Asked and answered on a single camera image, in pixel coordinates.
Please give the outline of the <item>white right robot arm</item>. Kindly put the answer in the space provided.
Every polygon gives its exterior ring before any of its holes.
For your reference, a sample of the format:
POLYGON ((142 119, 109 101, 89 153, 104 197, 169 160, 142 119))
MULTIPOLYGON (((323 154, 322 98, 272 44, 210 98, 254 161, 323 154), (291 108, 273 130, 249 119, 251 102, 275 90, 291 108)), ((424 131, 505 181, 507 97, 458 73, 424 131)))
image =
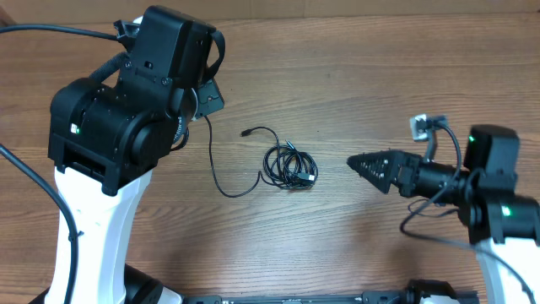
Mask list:
POLYGON ((472 126, 456 165, 436 163, 436 132, 451 128, 434 120, 416 122, 416 140, 428 142, 424 156, 389 149, 348 157, 348 166, 382 193, 396 187, 404 198, 424 203, 410 211, 400 232, 408 237, 472 251, 483 272, 492 303, 539 301, 539 203, 516 194, 520 139, 515 130, 472 126), (407 224, 432 204, 450 204, 467 228, 466 243, 407 230, 407 224))

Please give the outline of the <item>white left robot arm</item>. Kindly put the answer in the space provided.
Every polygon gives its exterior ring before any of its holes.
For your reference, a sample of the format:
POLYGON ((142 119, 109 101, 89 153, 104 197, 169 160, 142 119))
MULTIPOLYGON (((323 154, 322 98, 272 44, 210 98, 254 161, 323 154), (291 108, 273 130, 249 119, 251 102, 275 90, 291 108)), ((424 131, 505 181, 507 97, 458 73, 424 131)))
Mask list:
POLYGON ((48 155, 59 221, 55 271, 39 303, 181 303, 183 296, 127 265, 138 204, 161 158, 186 143, 188 124, 223 108, 214 26, 163 6, 115 22, 124 52, 51 101, 48 155))

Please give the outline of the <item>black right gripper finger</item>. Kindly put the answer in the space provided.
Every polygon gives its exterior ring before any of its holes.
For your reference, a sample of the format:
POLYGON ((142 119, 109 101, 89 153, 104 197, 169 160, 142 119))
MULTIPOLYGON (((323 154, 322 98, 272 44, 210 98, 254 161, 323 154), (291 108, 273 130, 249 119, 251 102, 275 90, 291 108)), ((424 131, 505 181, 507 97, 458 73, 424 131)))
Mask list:
POLYGON ((349 156, 347 165, 361 176, 393 176, 405 158, 404 151, 382 150, 349 156))
POLYGON ((398 167, 385 167, 383 169, 371 170, 361 167, 359 175, 372 184, 381 193, 387 194, 391 186, 397 185, 398 167))

